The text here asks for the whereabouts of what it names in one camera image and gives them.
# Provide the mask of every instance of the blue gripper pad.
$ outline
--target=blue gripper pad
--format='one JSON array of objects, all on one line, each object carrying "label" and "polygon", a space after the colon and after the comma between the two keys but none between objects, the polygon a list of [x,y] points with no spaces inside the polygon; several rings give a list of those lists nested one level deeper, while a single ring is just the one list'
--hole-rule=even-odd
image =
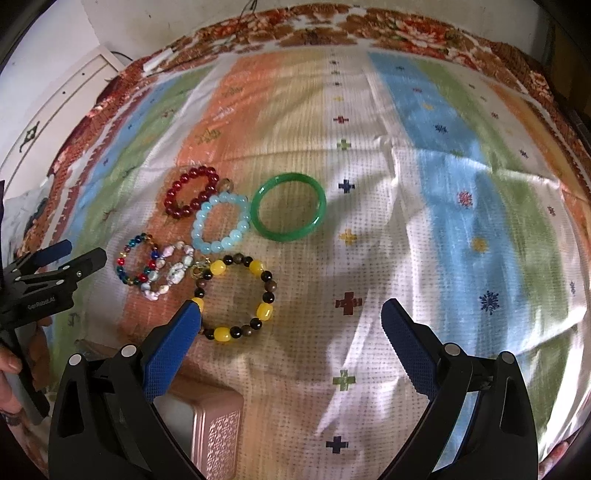
[{"label": "blue gripper pad", "polygon": [[414,323],[396,299],[390,299],[382,306],[382,328],[415,390],[433,400],[439,390],[437,364],[415,328],[428,330],[438,343],[435,334],[429,327]]},{"label": "blue gripper pad", "polygon": [[148,402],[164,395],[201,328],[198,305],[186,300],[166,325],[154,328],[142,343],[143,390]]}]

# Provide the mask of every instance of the cable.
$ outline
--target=cable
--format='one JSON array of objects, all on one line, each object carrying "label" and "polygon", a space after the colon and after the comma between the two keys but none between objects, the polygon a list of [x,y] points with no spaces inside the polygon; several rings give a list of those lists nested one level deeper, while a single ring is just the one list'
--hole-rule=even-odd
[{"label": "cable", "polygon": [[125,53],[121,53],[120,51],[116,51],[116,50],[111,50],[111,53],[113,55],[121,55],[122,57],[125,57],[126,59],[128,59],[129,61],[134,61],[133,58],[128,57]]}]

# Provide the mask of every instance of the beaded bracelet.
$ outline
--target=beaded bracelet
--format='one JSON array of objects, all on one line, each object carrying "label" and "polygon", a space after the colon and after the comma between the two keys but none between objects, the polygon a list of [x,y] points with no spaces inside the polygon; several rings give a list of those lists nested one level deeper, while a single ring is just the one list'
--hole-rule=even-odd
[{"label": "beaded bracelet", "polygon": [[[177,192],[183,188],[184,183],[188,183],[190,179],[196,179],[198,177],[207,177],[207,185],[205,185],[205,188],[200,191],[188,205],[180,207],[176,198]],[[172,188],[166,192],[166,198],[164,199],[166,215],[169,215],[176,220],[180,219],[182,216],[190,216],[191,213],[199,210],[201,204],[206,202],[212,193],[216,191],[216,185],[218,182],[220,182],[220,177],[216,173],[216,169],[213,167],[201,166],[199,168],[191,168],[189,172],[183,173],[178,180],[173,182]]]},{"label": "beaded bracelet", "polygon": [[197,279],[197,288],[194,292],[194,297],[191,299],[197,305],[201,313],[203,313],[205,296],[205,287],[207,282],[213,278],[214,275],[221,275],[226,271],[226,267],[232,264],[242,264],[257,277],[265,283],[265,293],[262,295],[262,303],[256,309],[256,317],[251,319],[248,325],[242,327],[217,327],[216,329],[204,328],[200,333],[208,340],[217,340],[218,342],[227,342],[232,338],[240,338],[241,336],[251,336],[253,330],[261,328],[262,323],[271,318],[273,313],[272,303],[275,301],[274,291],[277,289],[277,283],[273,280],[273,275],[268,270],[265,270],[265,265],[260,260],[253,260],[252,257],[245,257],[242,254],[234,256],[226,255],[222,260],[216,260],[201,271],[201,276]]},{"label": "beaded bracelet", "polygon": [[[238,222],[236,228],[230,232],[229,236],[225,236],[221,241],[214,241],[211,243],[204,242],[202,239],[203,227],[205,220],[211,209],[218,203],[234,203],[241,209],[238,215]],[[244,195],[236,195],[235,193],[221,192],[219,195],[211,195],[208,202],[203,202],[201,209],[195,214],[195,221],[193,222],[193,230],[191,231],[191,238],[193,239],[193,246],[199,250],[203,255],[210,253],[220,253],[222,250],[230,250],[240,240],[242,235],[248,232],[250,228],[250,203],[248,198]]]},{"label": "beaded bracelet", "polygon": [[[132,280],[123,267],[125,265],[125,257],[127,257],[127,254],[129,252],[131,252],[131,249],[133,247],[135,247],[136,245],[139,245],[143,241],[147,241],[150,244],[150,247],[152,249],[152,251],[150,253],[151,259],[148,262],[148,264],[146,265],[146,267],[144,268],[144,272],[136,275],[134,277],[134,279]],[[159,257],[158,245],[156,245],[152,241],[152,235],[150,235],[148,233],[142,233],[141,235],[136,235],[135,237],[133,237],[131,240],[129,240],[127,245],[125,245],[123,247],[123,251],[119,253],[119,258],[116,260],[117,266],[115,268],[115,271],[117,272],[119,279],[124,284],[129,285],[129,286],[140,285],[141,283],[146,282],[148,280],[148,276],[156,269],[156,261],[155,260],[158,257]]]},{"label": "beaded bracelet", "polygon": [[[174,250],[183,251],[184,255],[180,262],[175,263],[170,267],[166,275],[166,283],[160,285],[158,290],[152,290],[152,283],[160,277],[160,269],[166,265],[166,259],[174,253]],[[183,241],[178,241],[174,245],[167,245],[162,249],[162,253],[155,260],[156,268],[148,274],[148,279],[139,287],[144,293],[144,297],[148,300],[156,301],[160,295],[165,295],[170,290],[172,285],[180,283],[184,278],[187,269],[193,265],[193,254],[195,249],[191,245],[185,244]]]}]

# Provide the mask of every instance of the yellow and black beaded bracelet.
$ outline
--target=yellow and black beaded bracelet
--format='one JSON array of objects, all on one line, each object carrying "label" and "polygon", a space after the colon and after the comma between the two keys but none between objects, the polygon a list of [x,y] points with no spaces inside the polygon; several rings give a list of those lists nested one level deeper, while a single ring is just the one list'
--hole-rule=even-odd
[{"label": "yellow and black beaded bracelet", "polygon": [[247,325],[234,327],[204,328],[201,332],[208,340],[217,340],[218,342],[228,342],[233,338],[242,336],[251,336],[253,331],[259,330],[263,322],[271,318],[273,313],[272,303],[275,301],[275,290],[277,283],[273,280],[273,274],[265,269],[265,265],[260,260],[253,260],[252,257],[245,257],[242,254],[234,256],[226,255],[222,260],[216,260],[208,268],[201,270],[201,274],[196,278],[196,287],[192,300],[199,305],[201,313],[205,307],[203,298],[205,296],[205,287],[207,283],[216,275],[222,275],[229,265],[244,265],[248,270],[260,277],[265,284],[265,293],[262,295],[262,302],[256,308],[256,317],[251,319]]}]

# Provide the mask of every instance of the finger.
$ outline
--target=finger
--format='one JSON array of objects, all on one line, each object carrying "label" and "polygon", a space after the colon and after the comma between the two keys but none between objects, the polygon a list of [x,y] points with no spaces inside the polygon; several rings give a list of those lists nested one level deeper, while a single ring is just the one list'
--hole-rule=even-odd
[{"label": "finger", "polygon": [[17,374],[21,371],[22,362],[8,348],[0,346],[0,370],[11,374]]},{"label": "finger", "polygon": [[33,387],[35,390],[41,390],[49,385],[51,380],[51,369],[49,368],[49,354],[39,358],[31,370],[33,375]]},{"label": "finger", "polygon": [[45,317],[37,322],[40,327],[49,327],[53,323],[51,317]]},{"label": "finger", "polygon": [[8,413],[18,413],[22,409],[21,404],[12,393],[12,388],[3,372],[0,372],[0,410]]},{"label": "finger", "polygon": [[37,362],[37,360],[43,355],[46,355],[47,352],[47,339],[45,333],[43,330],[39,329],[35,332],[33,338],[31,338],[31,342],[29,342],[29,357],[33,362]]}]

